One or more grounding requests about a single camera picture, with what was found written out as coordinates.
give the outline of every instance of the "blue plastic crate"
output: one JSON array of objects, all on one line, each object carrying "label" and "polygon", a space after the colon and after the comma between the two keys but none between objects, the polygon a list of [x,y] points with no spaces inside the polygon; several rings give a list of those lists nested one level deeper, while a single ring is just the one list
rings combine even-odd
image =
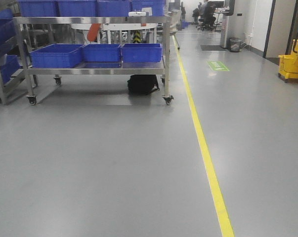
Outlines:
[{"label": "blue plastic crate", "polygon": [[130,11],[129,0],[97,0],[97,16],[128,16]]},{"label": "blue plastic crate", "polygon": [[56,1],[18,0],[21,15],[24,17],[58,16]]},{"label": "blue plastic crate", "polygon": [[142,11],[143,8],[150,7],[153,16],[164,15],[164,0],[132,0],[132,9],[134,11]]},{"label": "blue plastic crate", "polygon": [[0,45],[15,35],[16,33],[13,21],[0,19]]},{"label": "blue plastic crate", "polygon": [[121,50],[125,63],[160,62],[162,59],[159,43],[126,43]]},{"label": "blue plastic crate", "polygon": [[88,44],[83,47],[85,62],[119,62],[119,44]]},{"label": "blue plastic crate", "polygon": [[73,68],[83,60],[82,44],[52,44],[30,53],[34,68]]},{"label": "blue plastic crate", "polygon": [[96,0],[57,0],[60,16],[97,16]]},{"label": "blue plastic crate", "polygon": [[12,19],[14,17],[12,10],[7,8],[0,11],[0,19]]},{"label": "blue plastic crate", "polygon": [[8,55],[6,64],[0,67],[3,83],[6,84],[9,82],[11,75],[13,75],[18,69],[20,69],[20,65],[18,63],[17,56]]}]

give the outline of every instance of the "yellow tape line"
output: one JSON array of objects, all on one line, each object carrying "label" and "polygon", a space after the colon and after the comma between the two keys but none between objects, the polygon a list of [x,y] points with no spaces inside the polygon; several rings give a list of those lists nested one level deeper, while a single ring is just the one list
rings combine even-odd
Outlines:
[{"label": "yellow tape line", "polygon": [[188,79],[187,79],[187,76],[186,76],[186,73],[184,70],[182,59],[180,57],[176,42],[174,40],[174,36],[173,36],[173,42],[175,45],[175,50],[176,50],[176,54],[177,54],[179,67],[182,72],[183,81],[184,81],[185,88],[186,88],[186,94],[188,97],[189,107],[190,107],[190,110],[192,113],[192,119],[194,122],[195,130],[196,130],[196,134],[197,134],[197,138],[198,138],[198,142],[199,142],[199,147],[200,147],[203,159],[204,159],[204,164],[205,164],[205,168],[206,168],[206,172],[207,172],[210,189],[211,189],[212,196],[213,196],[214,206],[216,208],[217,217],[219,220],[222,237],[234,237],[234,233],[233,233],[231,222],[230,222],[230,219],[228,216],[227,208],[224,204],[224,200],[223,200],[222,193],[220,190],[219,182],[218,182],[218,179],[216,176],[216,172],[214,170],[212,157],[211,157],[209,149],[208,149],[208,145],[207,145],[207,142],[205,139],[202,125],[198,118],[198,114],[197,114],[197,110],[196,110],[195,103],[193,100],[192,92],[191,92],[191,89],[190,89],[190,86],[188,83]]}]

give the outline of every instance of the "metal frame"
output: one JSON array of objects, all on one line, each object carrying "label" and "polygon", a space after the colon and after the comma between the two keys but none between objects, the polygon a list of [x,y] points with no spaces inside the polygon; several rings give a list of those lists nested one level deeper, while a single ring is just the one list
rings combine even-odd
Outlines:
[{"label": "metal frame", "polygon": [[[16,0],[0,0],[0,10],[16,4]],[[17,38],[12,37],[4,44],[0,45],[0,57],[11,51],[17,46]],[[16,77],[10,80],[6,85],[3,84],[2,76],[0,72],[0,99],[3,104],[7,104],[7,97],[13,92],[13,90],[25,79],[24,72],[21,71]]]},{"label": "metal frame", "polygon": [[[55,75],[57,85],[61,84],[60,75],[130,75],[130,74],[159,74],[165,83],[163,98],[166,104],[171,104],[173,96],[169,93],[169,65],[170,65],[170,17],[147,16],[147,17],[16,17],[14,23],[17,33],[17,41],[21,54],[22,65],[28,88],[30,104],[37,103],[36,94],[32,87],[30,75]],[[23,45],[24,37],[20,25],[26,24],[129,24],[129,23],[163,23],[163,61],[160,63],[121,63],[116,68],[85,68],[82,63],[75,68],[33,69],[29,64]]]}]

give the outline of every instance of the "cart wheel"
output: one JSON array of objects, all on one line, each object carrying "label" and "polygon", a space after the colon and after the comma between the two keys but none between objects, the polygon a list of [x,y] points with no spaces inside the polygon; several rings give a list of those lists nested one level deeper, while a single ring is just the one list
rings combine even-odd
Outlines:
[{"label": "cart wheel", "polygon": [[54,78],[56,85],[61,85],[61,78]]},{"label": "cart wheel", "polygon": [[37,104],[37,99],[35,96],[32,96],[32,97],[28,97],[28,100],[29,100],[29,103],[31,105],[36,105]]},{"label": "cart wheel", "polygon": [[172,95],[170,95],[169,97],[164,97],[165,103],[167,105],[170,105],[172,103],[173,99],[174,99],[174,97]]}]

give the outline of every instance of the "trash can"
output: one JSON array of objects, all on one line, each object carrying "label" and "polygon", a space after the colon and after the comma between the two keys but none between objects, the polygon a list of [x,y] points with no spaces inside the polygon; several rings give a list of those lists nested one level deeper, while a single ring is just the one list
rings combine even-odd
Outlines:
[{"label": "trash can", "polygon": [[240,52],[241,40],[239,38],[230,38],[230,52]]}]

